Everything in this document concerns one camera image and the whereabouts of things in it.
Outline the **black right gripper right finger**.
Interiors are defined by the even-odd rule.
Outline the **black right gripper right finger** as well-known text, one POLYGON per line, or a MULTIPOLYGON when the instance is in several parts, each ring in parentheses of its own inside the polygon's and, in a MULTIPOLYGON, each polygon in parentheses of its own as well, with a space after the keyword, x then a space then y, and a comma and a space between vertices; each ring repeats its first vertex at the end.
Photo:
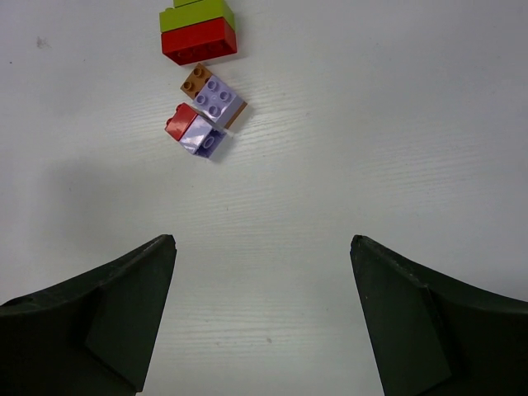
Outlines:
POLYGON ((371 238, 353 270, 386 395, 525 395, 527 303, 456 280, 371 238))

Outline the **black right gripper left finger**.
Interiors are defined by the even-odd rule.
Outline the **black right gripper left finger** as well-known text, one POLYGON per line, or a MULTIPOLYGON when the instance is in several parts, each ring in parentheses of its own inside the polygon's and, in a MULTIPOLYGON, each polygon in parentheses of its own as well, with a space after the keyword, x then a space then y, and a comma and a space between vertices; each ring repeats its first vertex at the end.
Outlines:
POLYGON ((177 256, 160 235, 1 306, 3 395, 143 391, 177 256))

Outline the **small red lego brick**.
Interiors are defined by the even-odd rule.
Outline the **small red lego brick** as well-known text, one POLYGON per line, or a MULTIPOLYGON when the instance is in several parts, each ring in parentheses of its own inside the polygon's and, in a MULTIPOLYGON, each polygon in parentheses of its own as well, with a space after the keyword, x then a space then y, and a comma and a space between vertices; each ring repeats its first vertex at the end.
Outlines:
POLYGON ((185 102, 177 105, 174 115, 166 122, 165 131, 180 141, 192 122, 200 113, 185 102))

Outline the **purple square lego brick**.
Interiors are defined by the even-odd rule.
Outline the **purple square lego brick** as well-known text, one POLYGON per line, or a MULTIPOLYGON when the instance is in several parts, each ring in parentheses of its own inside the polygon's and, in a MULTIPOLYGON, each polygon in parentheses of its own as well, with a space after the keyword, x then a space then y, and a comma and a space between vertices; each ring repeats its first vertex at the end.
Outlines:
POLYGON ((208 79, 193 100, 195 107, 217 126, 228 129, 247 103, 220 78, 208 79))

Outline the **brown lego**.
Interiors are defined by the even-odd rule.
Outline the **brown lego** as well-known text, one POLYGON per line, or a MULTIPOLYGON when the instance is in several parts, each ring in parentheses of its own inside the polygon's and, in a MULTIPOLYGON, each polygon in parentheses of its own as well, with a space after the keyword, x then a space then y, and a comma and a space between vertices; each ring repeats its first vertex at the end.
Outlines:
POLYGON ((203 64, 197 64, 181 85, 181 90, 192 99, 192 103, 196 95, 200 92, 202 87, 214 74, 203 64))

